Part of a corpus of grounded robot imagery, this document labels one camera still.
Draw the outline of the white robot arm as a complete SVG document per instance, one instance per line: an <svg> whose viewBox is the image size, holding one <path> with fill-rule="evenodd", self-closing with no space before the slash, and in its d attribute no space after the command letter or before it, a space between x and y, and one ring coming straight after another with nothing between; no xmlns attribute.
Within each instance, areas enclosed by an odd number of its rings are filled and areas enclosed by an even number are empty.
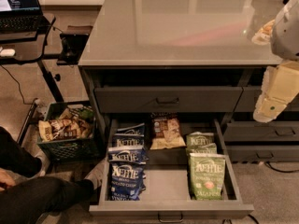
<svg viewBox="0 0 299 224"><path fill-rule="evenodd" d="M262 93L253 112L256 121L267 123L276 119L299 93L299 0L289 0L251 41L270 44L272 53L283 59L278 66L266 68Z"/></svg>

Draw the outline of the person's hand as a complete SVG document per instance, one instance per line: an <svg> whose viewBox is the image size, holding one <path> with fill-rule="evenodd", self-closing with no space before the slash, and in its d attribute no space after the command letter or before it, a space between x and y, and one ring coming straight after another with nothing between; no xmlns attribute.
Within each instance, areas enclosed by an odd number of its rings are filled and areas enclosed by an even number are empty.
<svg viewBox="0 0 299 224"><path fill-rule="evenodd" d="M0 190L12 188L16 185L14 179L3 169L0 169Z"/></svg>

